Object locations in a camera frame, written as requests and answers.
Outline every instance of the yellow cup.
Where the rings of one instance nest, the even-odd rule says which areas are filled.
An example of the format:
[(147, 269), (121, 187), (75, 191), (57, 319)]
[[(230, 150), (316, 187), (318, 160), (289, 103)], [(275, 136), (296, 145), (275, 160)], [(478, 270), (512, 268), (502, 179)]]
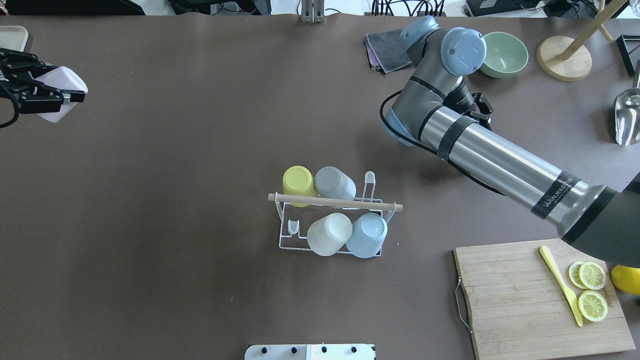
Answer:
[[(318, 192), (314, 186), (314, 177), (309, 170), (299, 165), (290, 167), (282, 176), (282, 190), (286, 195), (317, 197)], [(292, 203), (298, 208), (304, 208), (308, 204)]]

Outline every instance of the blue joint cap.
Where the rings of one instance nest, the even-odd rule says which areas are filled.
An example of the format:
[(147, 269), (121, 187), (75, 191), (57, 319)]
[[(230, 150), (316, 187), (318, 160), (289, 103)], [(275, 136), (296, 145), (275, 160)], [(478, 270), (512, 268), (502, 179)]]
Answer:
[(400, 32), (404, 44), (404, 51), (408, 51), (418, 40), (424, 35), (437, 29), (439, 27), (436, 19), (433, 16), (423, 16), (418, 20), (409, 24), (406, 28)]
[(451, 74), (469, 75), (483, 64), (486, 42), (476, 30), (453, 28), (442, 39), (440, 55), (445, 69)]
[[(409, 139), (415, 140), (415, 138), (411, 136), (409, 131), (407, 131), (407, 129), (404, 127), (404, 125), (402, 125), (402, 122), (400, 122), (400, 120), (398, 119), (398, 116), (396, 116), (393, 106), (391, 107), (391, 109), (389, 109), (387, 116), (385, 116), (385, 120), (389, 123), (389, 126), (393, 127), (393, 129), (396, 130), (398, 133), (408, 137)], [(391, 131), (391, 129), (389, 129), (386, 124), (382, 123), (382, 128), (387, 132), (387, 134), (393, 136), (393, 138), (398, 140), (399, 142), (407, 146), (413, 146), (412, 143), (394, 134), (394, 132)]]

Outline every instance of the wooden cutting board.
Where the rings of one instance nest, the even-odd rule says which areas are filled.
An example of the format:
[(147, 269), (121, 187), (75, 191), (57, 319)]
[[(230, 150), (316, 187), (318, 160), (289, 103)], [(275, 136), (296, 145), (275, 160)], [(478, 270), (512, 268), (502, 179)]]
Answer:
[[(607, 272), (599, 290), (609, 314), (601, 322), (584, 319), (578, 327), (569, 304), (538, 252), (546, 245), (567, 286), (574, 261), (593, 261)], [(540, 360), (620, 352), (636, 348), (607, 265), (560, 239), (458, 247), (458, 273), (473, 328), (478, 360)]]

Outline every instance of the gray cloth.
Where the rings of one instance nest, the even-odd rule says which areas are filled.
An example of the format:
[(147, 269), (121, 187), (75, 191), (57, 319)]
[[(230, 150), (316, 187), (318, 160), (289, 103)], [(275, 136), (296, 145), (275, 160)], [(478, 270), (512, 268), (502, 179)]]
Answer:
[(411, 65), (411, 59), (404, 51), (404, 44), (400, 39), (401, 31), (402, 29), (397, 29), (364, 36), (385, 74)]

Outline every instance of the round wooden base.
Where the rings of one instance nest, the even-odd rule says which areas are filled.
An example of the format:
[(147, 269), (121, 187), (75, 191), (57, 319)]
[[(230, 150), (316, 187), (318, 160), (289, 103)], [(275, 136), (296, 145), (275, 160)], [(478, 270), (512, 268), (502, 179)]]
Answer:
[(580, 46), (567, 60), (560, 54), (573, 42), (570, 37), (550, 37), (538, 46), (538, 63), (553, 78), (562, 81), (584, 79), (591, 71), (591, 54), (586, 47)]

